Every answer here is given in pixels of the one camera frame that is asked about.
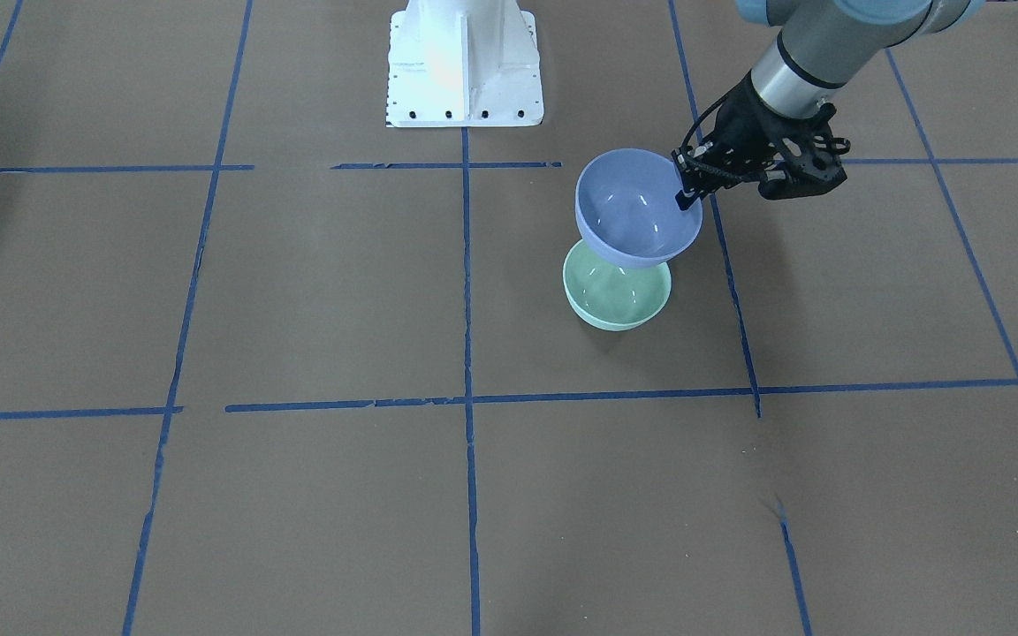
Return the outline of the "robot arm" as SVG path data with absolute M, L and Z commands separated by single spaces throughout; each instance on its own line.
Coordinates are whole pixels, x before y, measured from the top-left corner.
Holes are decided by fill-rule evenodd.
M 679 209 L 752 184 L 768 201 L 824 196 L 846 180 L 832 98 L 876 53 L 944 32 L 978 1 L 740 1 L 739 14 L 777 28 L 738 84 L 708 106 L 671 155 Z

